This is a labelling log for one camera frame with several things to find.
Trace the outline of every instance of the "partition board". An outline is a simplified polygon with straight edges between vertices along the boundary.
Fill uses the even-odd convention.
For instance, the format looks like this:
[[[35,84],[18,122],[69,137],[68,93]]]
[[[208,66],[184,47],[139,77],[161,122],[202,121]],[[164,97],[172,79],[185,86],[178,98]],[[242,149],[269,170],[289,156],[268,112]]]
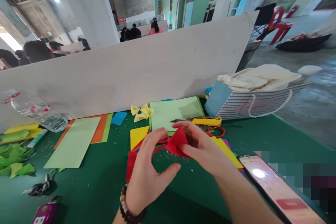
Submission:
[[[0,71],[0,98],[8,89],[25,90],[76,119],[199,96],[218,75],[235,72],[257,16],[251,12]],[[0,132],[32,122],[0,104]]]

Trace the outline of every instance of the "purple paper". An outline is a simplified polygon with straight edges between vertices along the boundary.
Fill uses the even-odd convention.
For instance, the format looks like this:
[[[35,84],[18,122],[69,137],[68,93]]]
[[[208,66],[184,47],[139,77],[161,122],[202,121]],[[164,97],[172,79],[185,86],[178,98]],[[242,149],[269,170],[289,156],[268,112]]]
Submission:
[[[222,139],[222,140],[223,140],[223,142],[229,147],[230,151],[232,151],[232,150],[231,150],[231,147],[230,147],[230,145],[229,145],[229,142],[228,142],[226,139]]]

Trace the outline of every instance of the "black chair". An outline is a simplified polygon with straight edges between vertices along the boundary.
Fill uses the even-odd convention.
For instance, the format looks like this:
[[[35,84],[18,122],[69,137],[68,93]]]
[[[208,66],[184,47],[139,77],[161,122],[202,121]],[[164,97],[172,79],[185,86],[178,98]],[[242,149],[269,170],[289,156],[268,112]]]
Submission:
[[[261,34],[267,25],[270,23],[273,13],[274,13],[274,8],[277,4],[276,3],[271,3],[269,5],[265,5],[263,7],[257,7],[255,11],[259,10],[259,15],[257,17],[257,20],[255,21],[254,28],[252,31],[253,35],[254,33]]]

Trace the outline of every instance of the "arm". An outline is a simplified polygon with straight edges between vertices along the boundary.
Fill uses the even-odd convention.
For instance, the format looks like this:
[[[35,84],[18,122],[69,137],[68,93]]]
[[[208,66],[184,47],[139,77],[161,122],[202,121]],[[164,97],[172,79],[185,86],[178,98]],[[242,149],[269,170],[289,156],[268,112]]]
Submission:
[[[168,138],[167,130],[160,128],[149,133],[142,142],[136,157],[131,180],[128,184],[125,203],[133,216],[138,216],[151,204],[173,181],[180,164],[172,164],[163,173],[157,173],[152,165],[152,157],[165,148],[165,145],[155,145]],[[113,224],[124,224],[125,221],[118,209]]]
[[[180,149],[214,176],[233,223],[282,223],[207,134],[189,121],[177,122],[173,128],[180,125],[189,143]]]

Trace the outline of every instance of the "bottle cap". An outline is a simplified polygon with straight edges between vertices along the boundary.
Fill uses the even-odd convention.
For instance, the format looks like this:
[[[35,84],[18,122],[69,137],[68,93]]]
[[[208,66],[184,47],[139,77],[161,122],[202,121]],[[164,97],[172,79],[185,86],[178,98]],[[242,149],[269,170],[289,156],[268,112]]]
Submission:
[[[8,96],[12,96],[15,95],[17,93],[17,91],[15,89],[9,89],[7,91],[5,91],[5,94]]]

